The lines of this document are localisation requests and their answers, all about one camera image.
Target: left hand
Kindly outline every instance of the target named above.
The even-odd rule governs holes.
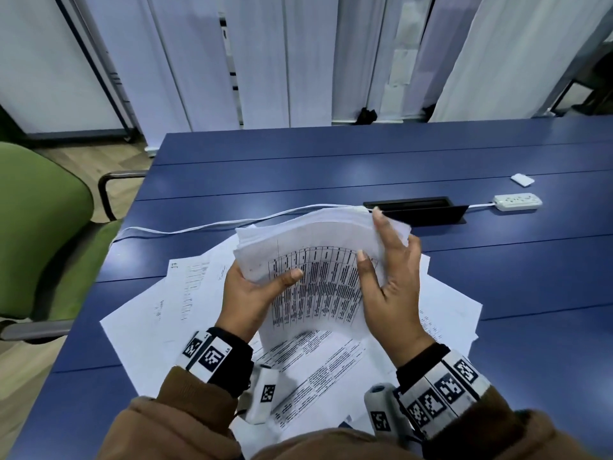
[[[302,276],[302,270],[296,268],[285,271],[266,285],[258,286],[243,277],[234,260],[226,275],[224,300],[215,326],[249,343],[264,322],[272,301],[300,281]]]

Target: brown jacket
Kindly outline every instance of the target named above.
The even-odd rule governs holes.
[[[157,399],[138,397],[113,422],[97,460],[234,460],[240,445],[229,431],[237,401],[174,367]],[[513,412],[496,389],[424,446],[436,459],[584,460],[586,453],[570,436],[556,431],[538,411]],[[261,450],[254,460],[413,460],[395,445],[352,429],[304,434]]]

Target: right hand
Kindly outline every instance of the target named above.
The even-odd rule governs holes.
[[[387,284],[379,287],[370,258],[360,250],[357,271],[364,317],[372,335],[399,368],[434,343],[419,321],[421,242],[410,235],[405,247],[379,208],[373,210],[373,223],[385,247]]]

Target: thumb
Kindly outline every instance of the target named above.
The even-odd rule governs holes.
[[[270,303],[275,300],[275,297],[282,293],[285,289],[300,281],[303,276],[304,273],[298,268],[285,271],[282,275],[277,276],[271,282],[262,286],[260,289],[260,294],[266,303]]]
[[[364,296],[364,306],[367,307],[368,303],[379,300],[382,296],[382,292],[379,287],[379,281],[377,280],[373,262],[371,262],[370,258],[368,258],[362,250],[358,250],[357,252],[357,273],[360,277],[360,287],[362,288],[362,295]]]

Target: green office chair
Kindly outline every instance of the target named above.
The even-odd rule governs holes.
[[[42,343],[70,331],[121,221],[104,175],[98,188],[109,223],[90,221],[94,201],[80,179],[22,146],[0,142],[0,340]],[[16,323],[12,319],[29,318]]]

